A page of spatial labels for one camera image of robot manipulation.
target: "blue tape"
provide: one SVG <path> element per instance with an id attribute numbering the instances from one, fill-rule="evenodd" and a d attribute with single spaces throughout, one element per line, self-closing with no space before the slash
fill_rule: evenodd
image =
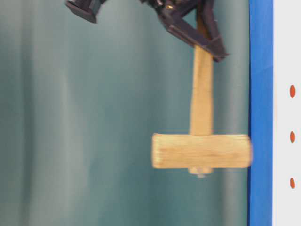
<path id="1" fill-rule="evenodd" d="M 272 226 L 273 0 L 250 0 L 249 226 Z"/>

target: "light wood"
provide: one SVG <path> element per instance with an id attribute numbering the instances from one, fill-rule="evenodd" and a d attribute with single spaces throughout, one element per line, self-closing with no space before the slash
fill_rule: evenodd
<path id="1" fill-rule="evenodd" d="M 248 167 L 252 147 L 248 135 L 154 134 L 152 157 L 156 168 Z"/>
<path id="2" fill-rule="evenodd" d="M 212 56 L 196 46 L 190 111 L 190 134 L 210 135 L 213 132 Z"/>

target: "orange dot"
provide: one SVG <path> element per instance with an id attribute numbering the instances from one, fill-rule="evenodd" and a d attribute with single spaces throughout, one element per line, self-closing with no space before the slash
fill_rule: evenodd
<path id="1" fill-rule="evenodd" d="M 290 179 L 290 186 L 292 189 L 296 187 L 295 180 L 293 178 Z"/>
<path id="2" fill-rule="evenodd" d="M 294 85 L 291 85 L 291 87 L 290 87 L 290 95 L 291 95 L 291 98 L 294 98 L 296 95 L 296 88 Z"/>
<path id="3" fill-rule="evenodd" d="M 290 134 L 290 140 L 293 143 L 293 142 L 295 142 L 295 139 L 296 139 L 295 133 L 292 131 Z"/>

